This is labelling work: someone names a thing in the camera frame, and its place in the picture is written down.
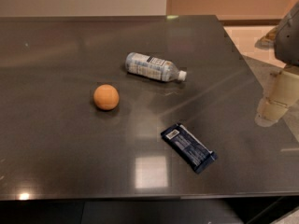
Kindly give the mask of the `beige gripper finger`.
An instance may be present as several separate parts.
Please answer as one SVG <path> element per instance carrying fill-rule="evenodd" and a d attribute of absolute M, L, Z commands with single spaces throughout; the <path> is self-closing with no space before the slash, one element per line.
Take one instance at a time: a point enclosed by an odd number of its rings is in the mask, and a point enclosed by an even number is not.
<path fill-rule="evenodd" d="M 278 122 L 299 100 L 299 66 L 287 64 L 272 72 L 257 107 L 257 122 Z"/>

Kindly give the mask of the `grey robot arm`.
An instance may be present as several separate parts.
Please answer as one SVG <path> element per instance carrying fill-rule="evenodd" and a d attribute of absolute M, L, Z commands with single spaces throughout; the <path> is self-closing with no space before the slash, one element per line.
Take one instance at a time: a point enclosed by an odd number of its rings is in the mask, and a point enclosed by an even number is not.
<path fill-rule="evenodd" d="M 255 121 L 262 127 L 277 123 L 299 100 L 299 2 L 279 22 L 274 53 L 285 67 L 270 75 L 263 89 Z"/>

